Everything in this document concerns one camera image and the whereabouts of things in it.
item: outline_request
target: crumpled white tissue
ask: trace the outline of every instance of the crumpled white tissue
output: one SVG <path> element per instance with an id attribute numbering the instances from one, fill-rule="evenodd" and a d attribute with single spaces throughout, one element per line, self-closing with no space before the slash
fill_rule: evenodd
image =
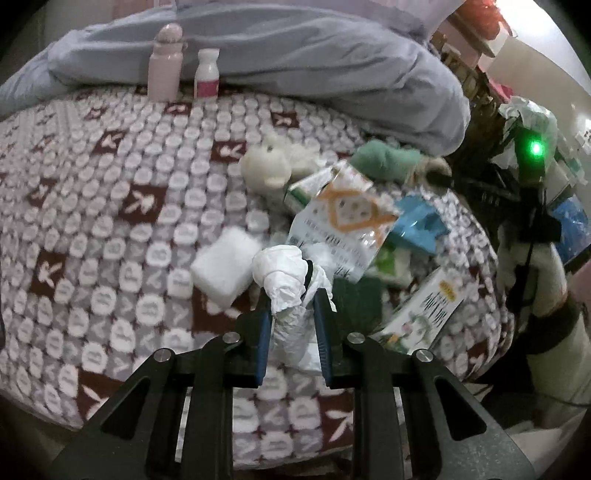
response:
<path id="1" fill-rule="evenodd" d="M 307 273 L 308 263 L 302 259 L 301 250 L 292 245 L 265 248 L 252 260 L 252 278 L 271 299 L 273 315 L 301 305 Z"/>
<path id="2" fill-rule="evenodd" d="M 325 288 L 330 306 L 332 303 L 332 285 L 326 273 L 314 264 L 310 285 L 306 290 L 304 282 L 308 264 L 302 259 L 299 248 L 277 245 L 258 253 L 252 263 L 252 276 L 255 282 L 265 289 L 271 300 L 271 312 L 275 317 L 275 326 L 271 339 L 269 357 L 288 366 L 320 372 L 318 347 L 313 338 L 314 311 L 312 299 L 319 288 Z"/>

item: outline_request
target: clutter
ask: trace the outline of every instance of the clutter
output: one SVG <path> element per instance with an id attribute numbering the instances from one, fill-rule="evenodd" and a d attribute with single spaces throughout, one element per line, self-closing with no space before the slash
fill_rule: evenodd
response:
<path id="1" fill-rule="evenodd" d="M 321 168 L 316 173 L 292 183 L 287 189 L 283 204 L 294 215 L 300 213 L 314 197 L 335 177 L 343 162 L 336 163 L 333 167 Z"/>
<path id="2" fill-rule="evenodd" d="M 589 134 L 582 135 L 581 132 L 579 132 L 574 136 L 574 138 L 582 147 L 589 145 Z M 565 163 L 565 167 L 571 172 L 574 178 L 570 184 L 573 187 L 577 183 L 580 183 L 583 186 L 587 185 L 583 164 L 577 158 L 577 154 L 580 154 L 580 149 L 577 149 L 577 151 L 574 152 L 565 136 L 559 130 L 555 158 L 558 161 L 563 161 Z"/>
<path id="3" fill-rule="evenodd" d="M 335 275 L 356 283 L 384 243 L 398 212 L 368 192 L 372 182 L 350 165 L 295 216 L 288 243 L 323 242 L 332 249 Z"/>
<path id="4" fill-rule="evenodd" d="M 408 288 L 413 282 L 410 272 L 411 251 L 389 242 L 382 245 L 365 275 L 376 277 L 386 285 Z"/>
<path id="5" fill-rule="evenodd" d="M 228 227 L 217 241 L 198 250 L 191 265 L 193 284 L 228 309 L 252 283 L 252 260 L 261 250 L 261 243 L 244 230 Z"/>
<path id="6" fill-rule="evenodd" d="M 252 261 L 252 277 L 271 299 L 273 315 L 301 304 L 307 273 L 308 263 L 292 245 L 266 248 Z"/>
<path id="7" fill-rule="evenodd" d="M 350 332 L 369 335 L 380 327 L 383 291 L 378 278 L 363 277 L 355 284 L 335 278 L 333 300 L 339 306 L 339 318 Z"/>
<path id="8" fill-rule="evenodd" d="M 403 184 L 421 158 L 419 150 L 395 148 L 380 140 L 370 140 L 358 148 L 350 163 L 371 180 Z"/>
<path id="9" fill-rule="evenodd" d="M 267 135 L 252 145 L 240 160 L 242 177 L 249 190 L 260 195 L 281 191 L 290 180 L 301 180 L 319 167 L 318 153 L 287 137 Z"/>
<path id="10" fill-rule="evenodd" d="M 174 102 L 183 66 L 183 29 L 169 23 L 154 40 L 154 51 L 148 64 L 148 98 L 152 102 Z"/>
<path id="11" fill-rule="evenodd" d="M 215 99 L 220 86 L 220 71 L 217 68 L 218 48 L 203 48 L 197 53 L 199 66 L 195 72 L 194 95 L 196 99 Z"/>
<path id="12" fill-rule="evenodd" d="M 388 242 L 398 247 L 435 255 L 437 237 L 447 228 L 437 209 L 419 195 L 407 195 L 396 203 L 403 214 L 388 235 Z"/>
<path id="13" fill-rule="evenodd" d="M 508 138 L 515 120 L 520 118 L 525 128 L 541 135 L 541 140 L 545 145 L 544 165 L 547 170 L 550 162 L 554 159 L 558 145 L 558 123 L 554 114 L 547 108 L 519 96 L 511 97 L 509 103 L 503 103 L 499 107 L 499 113 L 507 119 L 503 140 Z M 518 168 L 515 141 L 511 140 L 503 152 L 491 158 L 491 162 L 500 168 Z"/>
<path id="14" fill-rule="evenodd" d="M 271 313 L 275 319 L 270 355 L 291 367 L 299 365 L 313 344 L 313 311 L 308 306 L 316 291 L 325 288 L 329 299 L 332 298 L 332 285 L 318 265 L 313 265 L 306 290 L 308 270 L 308 263 L 302 259 L 300 249 L 289 245 L 277 245 L 263 250 L 257 254 L 252 264 L 252 276 L 271 300 Z M 311 360 L 308 354 L 306 362 L 311 361 L 320 365 L 319 357 Z"/>
<path id="15" fill-rule="evenodd" d="M 496 0 L 467 0 L 456 10 L 456 15 L 467 22 L 485 40 L 494 40 L 501 26 L 513 36 L 513 31 L 496 6 Z"/>
<path id="16" fill-rule="evenodd" d="M 442 267 L 435 270 L 394 318 L 371 338 L 401 353 L 429 349 L 465 297 L 450 273 Z"/>
<path id="17" fill-rule="evenodd" d="M 591 244 L 589 219 L 576 195 L 566 199 L 552 212 L 560 220 L 562 238 L 556 250 L 563 264 L 566 264 Z"/>

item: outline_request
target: light blue bedsheet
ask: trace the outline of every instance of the light blue bedsheet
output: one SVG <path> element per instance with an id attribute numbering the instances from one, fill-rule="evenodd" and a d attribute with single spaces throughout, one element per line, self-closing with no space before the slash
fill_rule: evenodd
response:
<path id="1" fill-rule="evenodd" d="M 73 30 L 0 87 L 0 116 L 83 84 L 146 84 L 152 41 L 173 21 L 188 42 L 185 80 L 198 50 L 216 47 L 229 83 L 324 102 L 432 155 L 463 140 L 468 100 L 423 46 L 363 18 L 281 5 L 161 7 Z"/>

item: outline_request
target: green light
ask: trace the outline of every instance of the green light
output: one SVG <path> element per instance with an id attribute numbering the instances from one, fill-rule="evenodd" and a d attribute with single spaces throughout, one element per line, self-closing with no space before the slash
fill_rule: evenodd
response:
<path id="1" fill-rule="evenodd" d="M 533 141 L 532 143 L 530 143 L 530 154 L 533 157 L 543 157 L 544 145 L 541 142 Z"/>

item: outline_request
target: pink water bottle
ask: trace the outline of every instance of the pink water bottle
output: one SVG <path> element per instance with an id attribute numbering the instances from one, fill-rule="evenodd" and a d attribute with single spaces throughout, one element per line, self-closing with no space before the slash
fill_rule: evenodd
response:
<path id="1" fill-rule="evenodd" d="M 153 102 L 174 102 L 183 66 L 183 29 L 176 23 L 165 25 L 154 41 L 148 66 L 148 98 Z"/>

